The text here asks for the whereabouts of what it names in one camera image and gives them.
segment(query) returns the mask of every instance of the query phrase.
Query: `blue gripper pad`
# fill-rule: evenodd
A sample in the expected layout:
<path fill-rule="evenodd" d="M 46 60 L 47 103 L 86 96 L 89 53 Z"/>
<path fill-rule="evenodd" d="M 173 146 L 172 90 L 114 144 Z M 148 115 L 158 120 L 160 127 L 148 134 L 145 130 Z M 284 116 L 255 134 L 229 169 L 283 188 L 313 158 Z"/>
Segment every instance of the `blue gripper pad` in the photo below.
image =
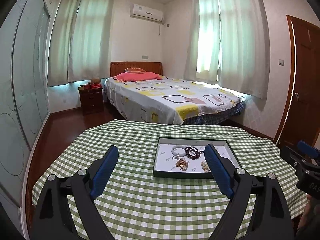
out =
<path fill-rule="evenodd" d="M 231 188 L 231 178 L 210 144 L 204 149 L 204 158 L 210 168 L 213 178 L 218 184 L 220 192 L 228 198 L 233 198 L 234 192 Z"/>
<path fill-rule="evenodd" d="M 316 160 L 319 157 L 318 150 L 316 150 L 315 148 L 313 148 L 312 146 L 308 145 L 303 141 L 298 142 L 297 148 L 312 159 Z"/>
<path fill-rule="evenodd" d="M 110 176 L 118 162 L 119 151 L 115 146 L 111 146 L 110 152 L 106 156 L 105 160 L 101 164 L 97 173 L 92 179 L 92 190 L 90 196 L 93 200 L 102 195 Z"/>

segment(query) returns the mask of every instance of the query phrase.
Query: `jewelry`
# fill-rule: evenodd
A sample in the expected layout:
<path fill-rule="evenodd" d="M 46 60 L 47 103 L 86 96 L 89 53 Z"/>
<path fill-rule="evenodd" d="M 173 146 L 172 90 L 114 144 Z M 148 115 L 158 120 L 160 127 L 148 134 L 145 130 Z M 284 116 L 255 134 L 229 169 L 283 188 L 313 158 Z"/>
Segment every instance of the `jewelry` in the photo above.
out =
<path fill-rule="evenodd" d="M 202 169 L 204 170 L 204 172 L 211 172 L 206 161 L 202 161 L 201 166 L 202 166 Z"/>
<path fill-rule="evenodd" d="M 184 158 L 182 158 L 177 161 L 176 167 L 179 167 L 180 170 L 182 170 L 182 171 L 186 171 L 186 170 L 188 170 L 188 163 L 189 162 L 187 162 Z"/>
<path fill-rule="evenodd" d="M 175 149 L 183 149 L 185 152 L 184 153 L 176 153 L 174 150 Z M 174 155 L 172 157 L 172 159 L 175 161 L 175 160 L 179 160 L 180 157 L 184 157 L 187 155 L 186 153 L 186 147 L 185 146 L 182 146 L 182 145 L 176 145 L 176 146 L 173 146 L 172 149 L 171 149 L 171 153 Z"/>
<path fill-rule="evenodd" d="M 199 151 L 196 147 L 190 146 L 186 147 L 186 153 L 189 159 L 196 160 L 200 158 L 201 153 L 204 153 L 204 151 Z"/>

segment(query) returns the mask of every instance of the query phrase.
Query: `wardrobe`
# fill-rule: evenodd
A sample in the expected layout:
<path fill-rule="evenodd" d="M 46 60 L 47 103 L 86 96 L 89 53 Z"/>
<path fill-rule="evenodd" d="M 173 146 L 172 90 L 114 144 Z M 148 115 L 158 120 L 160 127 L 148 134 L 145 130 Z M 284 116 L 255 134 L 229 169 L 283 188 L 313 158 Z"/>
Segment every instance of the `wardrobe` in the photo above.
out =
<path fill-rule="evenodd" d="M 48 23 L 44 0 L 18 0 L 0 28 L 0 201 L 20 232 L 26 166 L 49 114 Z"/>

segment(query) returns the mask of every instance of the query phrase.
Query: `green checkered tablecloth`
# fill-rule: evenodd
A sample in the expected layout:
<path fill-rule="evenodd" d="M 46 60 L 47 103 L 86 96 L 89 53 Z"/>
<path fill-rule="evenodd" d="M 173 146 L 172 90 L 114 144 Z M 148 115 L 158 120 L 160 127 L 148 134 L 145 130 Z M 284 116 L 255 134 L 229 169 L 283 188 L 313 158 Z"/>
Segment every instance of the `green checkered tablecloth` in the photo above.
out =
<path fill-rule="evenodd" d="M 294 169 L 268 139 L 227 126 L 165 125 L 113 120 L 83 132 L 47 169 L 33 187 L 36 205 L 50 174 L 72 176 L 102 158 L 111 145 L 119 160 L 96 207 L 115 239 L 208 239 L 228 205 L 214 179 L 165 179 L 153 177 L 153 162 L 159 137 L 226 139 L 241 165 L 252 175 L 276 174 L 291 217 L 303 212 L 306 194 L 296 188 Z M 81 237 L 88 236 L 73 197 L 69 206 Z M 255 197 L 250 198 L 238 236 L 249 225 Z"/>

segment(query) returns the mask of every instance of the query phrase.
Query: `wooden headboard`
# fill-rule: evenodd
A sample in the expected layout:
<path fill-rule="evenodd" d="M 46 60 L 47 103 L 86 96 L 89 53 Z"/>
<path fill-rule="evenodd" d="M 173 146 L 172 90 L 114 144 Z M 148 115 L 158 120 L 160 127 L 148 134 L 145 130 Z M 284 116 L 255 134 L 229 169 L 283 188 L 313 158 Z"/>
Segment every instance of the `wooden headboard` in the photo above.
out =
<path fill-rule="evenodd" d="M 161 62 L 146 62 L 146 61 L 119 61 L 111 62 L 110 64 L 110 77 L 114 77 L 124 72 L 129 67 L 142 68 L 145 71 L 153 72 L 163 75 Z"/>

